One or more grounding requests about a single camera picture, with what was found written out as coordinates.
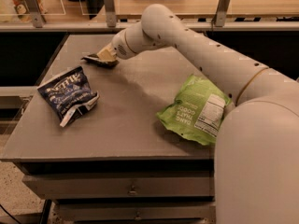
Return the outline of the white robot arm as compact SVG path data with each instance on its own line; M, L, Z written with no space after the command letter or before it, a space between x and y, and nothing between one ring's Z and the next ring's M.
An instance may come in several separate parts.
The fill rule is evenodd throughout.
M98 55L129 59L171 46L231 96L215 147L217 224L299 224L299 83L187 28L163 5Z

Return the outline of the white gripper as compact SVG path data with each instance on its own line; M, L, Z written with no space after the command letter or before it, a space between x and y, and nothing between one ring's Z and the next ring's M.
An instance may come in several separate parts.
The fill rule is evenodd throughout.
M127 60L136 56L136 53L130 49L126 41L126 32L122 30L114 35L111 44L107 44L96 55L103 62L114 62L117 56Z

